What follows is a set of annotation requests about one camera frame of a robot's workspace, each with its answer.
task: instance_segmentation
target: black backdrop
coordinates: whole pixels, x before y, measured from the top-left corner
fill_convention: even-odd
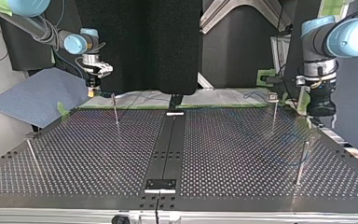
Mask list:
[[[83,27],[99,30],[115,72],[106,92],[192,94],[199,70],[200,0],[76,0]]]

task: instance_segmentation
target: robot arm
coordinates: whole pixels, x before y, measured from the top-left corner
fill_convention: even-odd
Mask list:
[[[98,31],[82,28],[80,34],[73,34],[58,29],[40,16],[47,9],[49,2],[50,0],[8,0],[8,7],[13,14],[1,12],[0,18],[19,27],[36,41],[51,45],[55,50],[66,49],[71,54],[81,54],[82,68],[89,74],[86,81],[89,97],[93,97],[99,90],[100,79],[109,76],[113,71],[110,64],[100,61],[99,50],[103,44],[99,42]]]
[[[303,24],[304,74],[296,77],[296,84],[309,89],[309,116],[330,117],[337,113],[331,100],[336,89],[337,58],[358,57],[357,15],[340,22],[328,16]]]

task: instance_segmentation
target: light blue robot joint cap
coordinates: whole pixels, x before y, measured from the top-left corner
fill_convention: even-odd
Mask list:
[[[80,33],[82,35],[93,35],[93,36],[99,37],[98,31],[96,29],[81,28]]]
[[[325,16],[325,17],[321,17],[321,18],[318,18],[315,20],[306,21],[302,24],[301,36],[304,36],[304,35],[308,34],[309,32],[311,32],[321,26],[324,26],[324,25],[327,25],[327,24],[330,24],[333,22],[336,22],[336,18],[334,16]]]
[[[87,51],[87,40],[81,35],[68,35],[63,45],[71,54],[82,54]]]
[[[358,57],[358,18],[343,22],[327,37],[327,50],[340,58]]]
[[[7,0],[11,11],[20,16],[35,17],[46,11],[50,0]]]

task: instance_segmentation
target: vertical metal pin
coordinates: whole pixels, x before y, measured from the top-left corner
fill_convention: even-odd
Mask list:
[[[274,122],[277,118],[277,111],[278,111],[278,101],[275,103],[275,110],[274,110]]]
[[[111,97],[112,97],[112,102],[113,102],[113,108],[114,108],[114,110],[115,110],[116,124],[118,124],[118,115],[117,115],[116,96],[115,96],[115,94],[114,94],[114,93],[112,93]]]
[[[302,151],[302,156],[301,156],[301,161],[299,164],[299,168],[298,168],[298,173],[297,173],[297,179],[296,179],[296,185],[300,184],[301,181],[301,176],[304,170],[304,166],[306,163],[306,159],[309,156],[309,146],[310,146],[310,142],[309,141],[305,141],[304,145],[303,145],[303,151]]]
[[[34,154],[34,148],[32,147],[31,140],[27,140],[28,148],[31,150],[32,157],[37,161],[36,155]]]

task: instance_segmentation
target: blue cloth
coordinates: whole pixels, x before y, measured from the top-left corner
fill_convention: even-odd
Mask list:
[[[57,68],[45,69],[0,94],[0,112],[40,128],[61,116],[57,104],[66,110],[88,101],[85,80]]]

